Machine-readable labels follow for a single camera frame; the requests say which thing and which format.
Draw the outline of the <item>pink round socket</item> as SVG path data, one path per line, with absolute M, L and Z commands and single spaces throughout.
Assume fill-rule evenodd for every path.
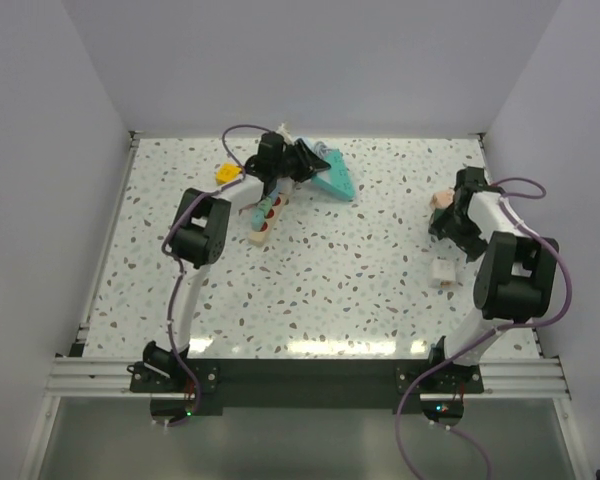
M 433 210 L 445 210 L 454 200 L 454 190 L 447 189 L 435 192 L 430 200 L 430 206 Z

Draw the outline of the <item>teal triangular power strip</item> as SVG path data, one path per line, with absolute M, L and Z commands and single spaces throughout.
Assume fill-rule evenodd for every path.
M 342 153 L 337 149 L 327 149 L 321 151 L 319 156 L 330 168 L 313 176 L 311 184 L 338 200 L 352 201 L 355 198 L 355 188 Z

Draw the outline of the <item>white cube tiger sticker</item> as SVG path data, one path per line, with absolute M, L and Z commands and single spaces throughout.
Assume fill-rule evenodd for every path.
M 456 263 L 453 260 L 434 258 L 429 266 L 429 286 L 447 288 L 457 283 Z

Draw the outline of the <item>beige long power strip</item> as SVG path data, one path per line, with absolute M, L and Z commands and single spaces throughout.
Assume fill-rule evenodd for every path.
M 266 221 L 260 231 L 252 231 L 248 235 L 248 241 L 250 244 L 258 247 L 262 247 L 268 241 L 273 228 L 278 222 L 284 207 L 288 204 L 289 196 L 284 193 L 280 193 L 276 200 L 274 200 L 274 204 L 272 209 L 269 211 L 266 216 Z

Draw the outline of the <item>round light blue socket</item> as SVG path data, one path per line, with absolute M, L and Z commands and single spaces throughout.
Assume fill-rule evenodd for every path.
M 297 137 L 296 142 L 302 142 L 308 149 L 313 150 L 312 142 L 305 137 Z

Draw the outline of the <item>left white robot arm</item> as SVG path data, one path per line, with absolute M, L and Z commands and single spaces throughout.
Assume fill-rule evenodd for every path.
M 223 253 L 231 215 L 278 193 L 282 180 L 303 183 L 332 168 L 304 140 L 289 142 L 270 130 L 262 134 L 257 152 L 236 166 L 237 177 L 216 190 L 189 188 L 183 193 L 162 244 L 162 252 L 176 262 L 178 273 L 165 324 L 146 345 L 143 362 L 153 369 L 153 382 L 165 392 L 176 392 L 186 383 L 195 307 L 211 265 Z

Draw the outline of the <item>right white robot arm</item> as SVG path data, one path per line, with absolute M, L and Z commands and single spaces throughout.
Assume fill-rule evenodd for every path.
M 473 286 L 473 308 L 460 325 L 430 349 L 428 386 L 449 392 L 460 368 L 479 364 L 510 329 L 547 312 L 553 291 L 559 243 L 530 229 L 499 189 L 458 193 L 432 222 L 435 234 L 452 240 L 481 262 Z

